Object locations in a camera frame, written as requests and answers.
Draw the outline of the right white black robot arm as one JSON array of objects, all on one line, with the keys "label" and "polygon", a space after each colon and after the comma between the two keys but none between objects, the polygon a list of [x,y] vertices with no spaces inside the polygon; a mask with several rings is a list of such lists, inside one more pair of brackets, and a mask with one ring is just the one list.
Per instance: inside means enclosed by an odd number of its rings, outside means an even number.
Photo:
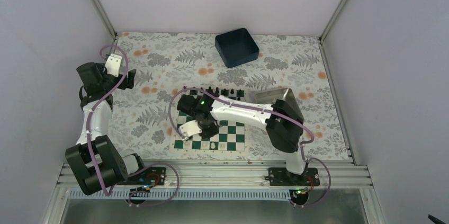
[{"label": "right white black robot arm", "polygon": [[292,185],[300,185],[307,179],[308,162],[300,137],[304,132],[311,134],[303,123],[301,111],[284,99],[272,104],[248,103],[233,100],[214,93],[201,96],[183,94],[177,111],[192,118],[178,127],[183,140],[196,136],[211,139],[220,134],[220,122],[242,123],[264,130],[272,146],[285,154],[287,179]]}]

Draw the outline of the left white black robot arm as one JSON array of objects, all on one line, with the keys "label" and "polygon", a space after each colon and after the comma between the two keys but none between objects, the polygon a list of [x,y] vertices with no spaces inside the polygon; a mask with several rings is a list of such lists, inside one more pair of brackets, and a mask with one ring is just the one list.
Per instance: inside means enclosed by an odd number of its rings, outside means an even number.
[{"label": "left white black robot arm", "polygon": [[141,184],[147,169],[141,157],[130,154],[122,157],[107,132],[113,111],[111,90],[132,89],[135,70],[120,74],[122,62],[109,58],[105,63],[88,62],[77,72],[82,80],[79,90],[80,107],[84,112],[82,132],[76,144],[66,149],[66,161],[81,189],[91,195],[129,179]]}]

